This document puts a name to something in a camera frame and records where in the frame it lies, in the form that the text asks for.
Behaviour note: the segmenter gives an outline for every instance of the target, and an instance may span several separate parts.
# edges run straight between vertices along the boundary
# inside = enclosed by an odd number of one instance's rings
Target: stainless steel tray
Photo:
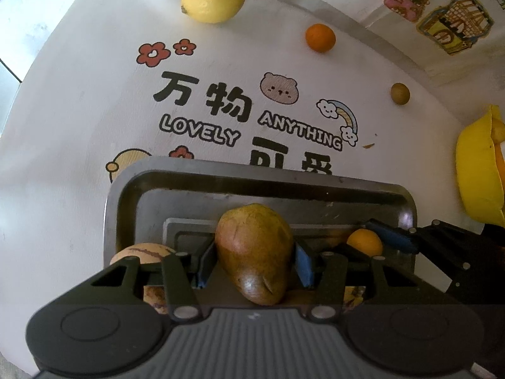
[[[212,237],[221,215],[259,202],[277,211],[315,249],[342,242],[375,218],[393,227],[417,225],[416,206],[399,186],[361,179],[209,162],[149,157],[113,182],[105,208],[104,265],[138,243],[192,253]],[[398,255],[412,263],[411,256]]]

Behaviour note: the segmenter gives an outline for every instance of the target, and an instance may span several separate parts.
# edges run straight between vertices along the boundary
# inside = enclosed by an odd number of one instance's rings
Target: yellow bowl
[[[461,132],[456,145],[456,175],[466,213],[476,221],[505,227],[503,187],[491,139],[492,118],[502,120],[496,105]]]

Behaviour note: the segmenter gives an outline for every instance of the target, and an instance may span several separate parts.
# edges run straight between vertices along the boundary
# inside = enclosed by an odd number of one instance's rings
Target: chinese character
[[[254,137],[252,144],[256,147],[270,149],[275,151],[275,168],[282,168],[284,166],[284,155],[288,152],[286,145],[279,144],[278,142],[270,141],[266,138]],[[249,165],[259,165],[260,167],[270,166],[270,156],[263,151],[253,149],[251,151],[251,161]]]
[[[324,172],[331,175],[330,155],[305,153],[305,160],[301,162],[301,169],[316,173]]]
[[[161,74],[161,77],[170,78],[170,82],[165,88],[163,88],[163,90],[153,95],[152,98],[154,98],[155,101],[160,102],[172,94],[174,90],[180,91],[180,98],[174,101],[176,105],[185,105],[185,103],[189,100],[189,96],[191,95],[191,88],[179,84],[179,81],[184,81],[191,84],[198,84],[200,82],[198,78],[191,77],[190,75],[172,73],[170,71],[165,71],[163,74]]]
[[[243,91],[239,87],[234,87],[230,93],[226,92],[226,84],[211,84],[207,90],[207,97],[212,97],[215,95],[214,99],[207,100],[207,106],[211,107],[211,115],[218,115],[218,110],[221,108],[226,114],[230,114],[231,117],[236,117],[239,122],[247,122],[249,115],[251,114],[251,106],[253,102],[251,98],[243,95]],[[226,105],[223,102],[223,98],[230,101]],[[243,106],[234,104],[233,101],[240,100],[243,102]]]

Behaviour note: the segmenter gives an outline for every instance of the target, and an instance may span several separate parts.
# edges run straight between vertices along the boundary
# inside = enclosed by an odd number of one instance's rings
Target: small orange fruit
[[[347,243],[369,257],[382,255],[382,242],[378,235],[369,229],[355,230]]]
[[[505,161],[503,160],[502,149],[499,145],[494,146],[494,156],[496,157],[496,167],[502,180],[502,187],[505,190]]]
[[[337,42],[337,37],[331,28],[324,24],[314,24],[305,31],[307,45],[317,52],[327,52]]]

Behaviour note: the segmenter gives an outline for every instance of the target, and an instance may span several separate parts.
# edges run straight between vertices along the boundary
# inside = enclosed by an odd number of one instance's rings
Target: smiling cloud
[[[325,99],[321,99],[316,104],[316,107],[319,108],[321,114],[323,114],[326,118],[333,118],[336,120],[338,118],[337,106]]]
[[[352,127],[340,127],[340,133],[342,134],[342,139],[351,147],[354,147],[356,145],[358,136],[354,134]]]

